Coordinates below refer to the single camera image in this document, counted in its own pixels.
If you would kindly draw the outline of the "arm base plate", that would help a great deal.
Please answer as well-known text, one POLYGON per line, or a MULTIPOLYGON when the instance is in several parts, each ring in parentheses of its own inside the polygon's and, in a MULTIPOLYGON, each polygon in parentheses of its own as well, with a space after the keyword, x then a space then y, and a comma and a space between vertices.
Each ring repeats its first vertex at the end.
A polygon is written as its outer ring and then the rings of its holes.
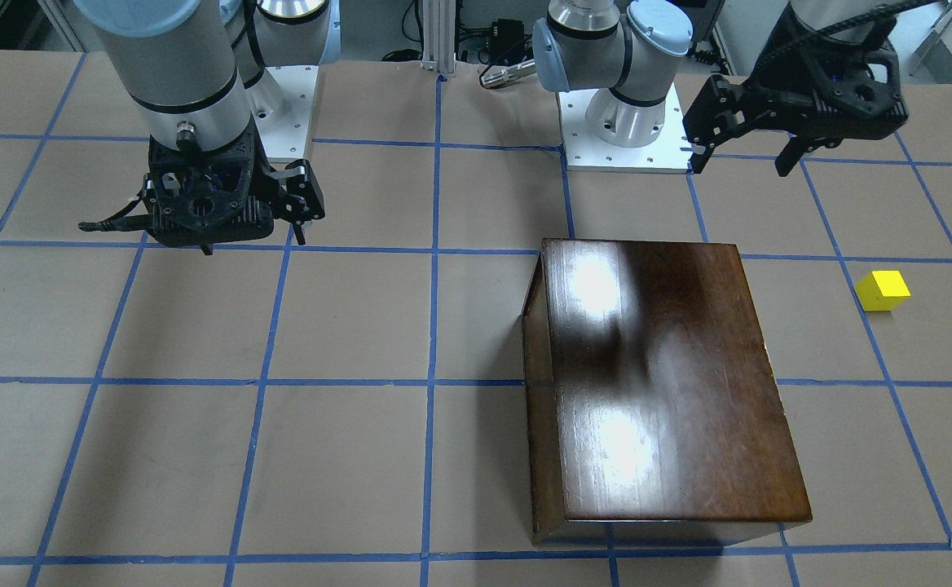
POLYGON ((675 85, 648 108, 621 103, 607 89, 570 90, 557 98, 569 170, 688 172, 692 147, 675 85))
POLYGON ((271 162, 308 157, 319 71, 316 64, 267 68, 260 81, 246 89, 271 162))

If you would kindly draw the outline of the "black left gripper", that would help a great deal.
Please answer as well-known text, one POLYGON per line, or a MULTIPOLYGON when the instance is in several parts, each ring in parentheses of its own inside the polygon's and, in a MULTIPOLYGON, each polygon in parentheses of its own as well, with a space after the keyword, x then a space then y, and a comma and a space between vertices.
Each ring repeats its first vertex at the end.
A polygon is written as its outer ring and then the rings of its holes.
POLYGON ((909 118, 888 36, 900 1, 790 1, 756 60, 749 88, 711 75, 682 118, 700 174, 714 150, 755 129, 790 137, 778 177, 841 139, 886 138, 909 118))

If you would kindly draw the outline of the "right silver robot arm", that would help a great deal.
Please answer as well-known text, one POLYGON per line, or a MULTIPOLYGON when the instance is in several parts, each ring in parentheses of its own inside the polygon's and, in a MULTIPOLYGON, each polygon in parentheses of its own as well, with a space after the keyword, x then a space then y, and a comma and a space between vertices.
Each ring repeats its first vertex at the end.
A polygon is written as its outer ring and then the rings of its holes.
POLYGON ((337 1, 78 1, 147 123, 148 170, 125 208, 83 232, 144 231, 167 248, 269 237, 288 223, 298 245, 326 215, 311 164, 276 170, 260 121, 289 104, 275 67, 329 64, 341 53, 337 1))

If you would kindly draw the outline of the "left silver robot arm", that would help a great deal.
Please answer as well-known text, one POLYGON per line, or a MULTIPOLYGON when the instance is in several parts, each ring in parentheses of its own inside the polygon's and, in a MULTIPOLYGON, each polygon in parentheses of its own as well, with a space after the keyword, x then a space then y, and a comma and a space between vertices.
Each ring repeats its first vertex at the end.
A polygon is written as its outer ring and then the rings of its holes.
MULTIPOLYGON (((774 161, 786 177, 801 157, 846 139, 881 140, 908 120, 889 34, 915 1, 789 1, 741 83, 711 75, 682 125, 700 174, 714 150, 753 130, 790 138, 774 161)), ((588 122, 618 148, 651 144, 692 23, 668 1, 552 1, 533 26, 540 84, 592 90, 588 122)))

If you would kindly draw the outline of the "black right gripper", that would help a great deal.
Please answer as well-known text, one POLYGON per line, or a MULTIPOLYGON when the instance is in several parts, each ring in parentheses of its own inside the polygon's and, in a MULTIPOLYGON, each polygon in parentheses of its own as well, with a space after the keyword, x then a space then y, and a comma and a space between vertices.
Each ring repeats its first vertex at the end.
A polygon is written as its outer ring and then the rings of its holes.
POLYGON ((199 160, 151 139, 148 167, 152 186, 146 196, 135 196, 99 222, 80 222, 78 230, 147 231, 168 248, 208 250, 270 236, 275 220, 268 201, 277 193, 277 219, 289 223, 297 244, 305 245, 305 227, 326 216, 310 162, 290 162, 277 172, 277 183, 255 135, 241 135, 199 160), (130 215, 144 202, 148 212, 130 215))

